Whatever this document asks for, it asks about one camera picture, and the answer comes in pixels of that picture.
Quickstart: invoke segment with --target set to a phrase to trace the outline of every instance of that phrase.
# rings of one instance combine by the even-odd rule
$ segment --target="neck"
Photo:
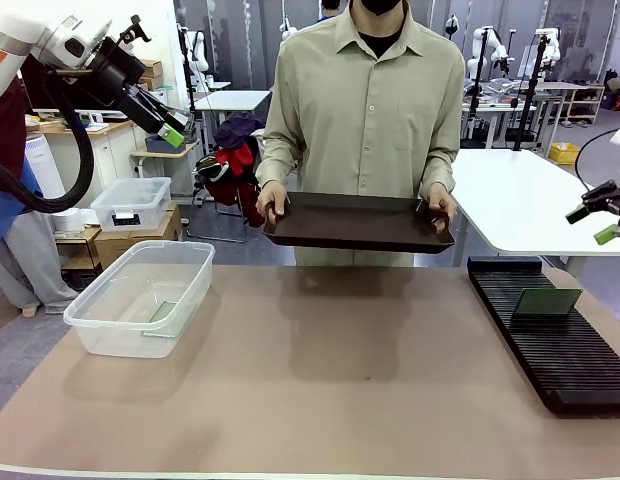
[[[363,6],[361,0],[352,0],[352,21],[357,30],[371,37],[389,37],[399,31],[405,19],[403,2],[383,15],[375,15]]]

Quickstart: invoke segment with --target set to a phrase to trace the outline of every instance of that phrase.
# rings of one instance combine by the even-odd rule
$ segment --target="orange logo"
[[[0,63],[3,62],[6,58],[8,58],[8,54],[6,52],[0,51]]]

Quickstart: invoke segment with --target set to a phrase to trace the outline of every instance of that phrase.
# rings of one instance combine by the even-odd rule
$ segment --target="person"
[[[339,15],[341,0],[321,0],[321,18],[319,22],[328,20],[329,18]]]
[[[0,97],[0,164],[31,192],[41,195],[24,159],[26,97],[14,78]],[[34,317],[39,305],[55,314],[77,297],[61,278],[59,256],[46,215],[24,208],[0,185],[0,288],[8,301]]]
[[[284,212],[286,177],[303,192],[410,198],[452,220],[465,65],[406,0],[351,0],[282,45],[257,170],[257,208]],[[274,204],[274,209],[266,209]],[[444,222],[436,224],[441,232]],[[408,254],[296,248],[297,265],[412,266]]]

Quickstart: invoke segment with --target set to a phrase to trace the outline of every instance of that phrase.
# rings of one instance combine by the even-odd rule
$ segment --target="brown tray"
[[[410,198],[290,193],[285,214],[264,234],[292,247],[441,253],[454,245],[447,228],[437,235],[425,202]]]

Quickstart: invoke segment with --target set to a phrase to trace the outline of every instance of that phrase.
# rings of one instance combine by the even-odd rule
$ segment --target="clear plastic container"
[[[170,205],[170,178],[122,178],[90,204],[101,230],[154,230]]]
[[[214,252],[207,243],[137,243],[70,304],[63,319],[90,353],[166,357],[203,302]]]

